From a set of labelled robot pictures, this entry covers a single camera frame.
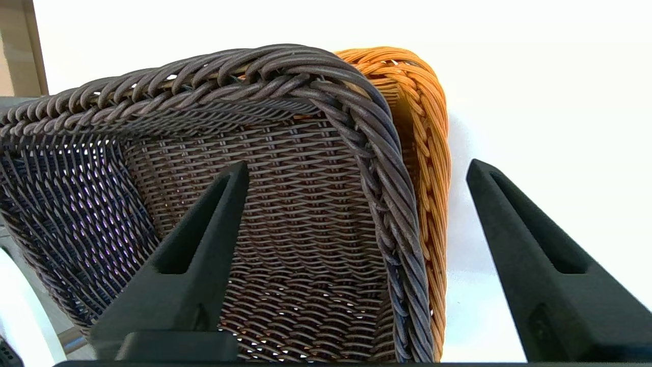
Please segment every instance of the orange wicker basket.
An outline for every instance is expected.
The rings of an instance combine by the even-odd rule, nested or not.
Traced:
[[[392,111],[419,202],[434,358],[439,362],[445,328],[446,227],[451,184],[446,98],[432,68],[408,50],[358,48],[337,55],[356,66],[382,92]]]

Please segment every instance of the white surface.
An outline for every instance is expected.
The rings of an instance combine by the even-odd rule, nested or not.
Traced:
[[[0,336],[25,367],[50,367],[66,360],[59,338],[38,297],[12,259],[0,250]]]
[[[397,46],[433,66],[448,97],[453,156],[445,360],[524,360],[464,182],[472,157],[500,168],[652,306],[645,2],[164,4],[35,0],[51,93],[281,42]]]

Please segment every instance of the black plastic part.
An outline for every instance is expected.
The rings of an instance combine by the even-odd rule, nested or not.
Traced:
[[[23,367],[23,361],[2,337],[0,337],[0,367]]]
[[[467,183],[528,361],[652,361],[652,313],[498,169]]]
[[[126,336],[116,360],[130,362],[235,362],[238,342],[214,331],[139,331]]]
[[[226,342],[233,336],[218,332],[217,325],[248,185],[246,164],[232,165],[189,209],[92,327],[90,344],[99,360],[117,358],[123,341],[122,359],[145,360],[165,352],[168,360],[184,360],[184,348],[162,348],[191,333],[172,331],[211,332],[214,337],[197,333],[191,341],[209,342],[203,348],[220,358],[214,362],[236,358],[235,340]],[[136,335],[125,340],[132,332]]]

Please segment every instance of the woven rattan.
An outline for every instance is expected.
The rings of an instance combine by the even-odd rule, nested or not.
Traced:
[[[242,359],[429,361],[417,203],[389,107],[296,45],[218,52],[0,111],[0,210],[87,330],[220,169],[246,161],[221,328]]]
[[[337,55],[360,70],[389,103],[403,160],[416,187],[433,311],[434,358],[439,361],[445,330],[446,228],[451,186],[444,92],[432,68],[408,50],[361,48]]]

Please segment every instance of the wicker basket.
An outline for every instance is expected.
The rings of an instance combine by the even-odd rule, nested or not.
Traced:
[[[242,359],[433,359],[417,203],[382,95],[296,45],[218,52],[0,111],[0,210],[87,330],[220,169],[247,161],[221,328]]]
[[[337,52],[360,70],[389,103],[416,187],[421,246],[432,308],[435,361],[443,349],[446,295],[446,227],[451,185],[446,98],[430,66],[401,48],[361,48]]]

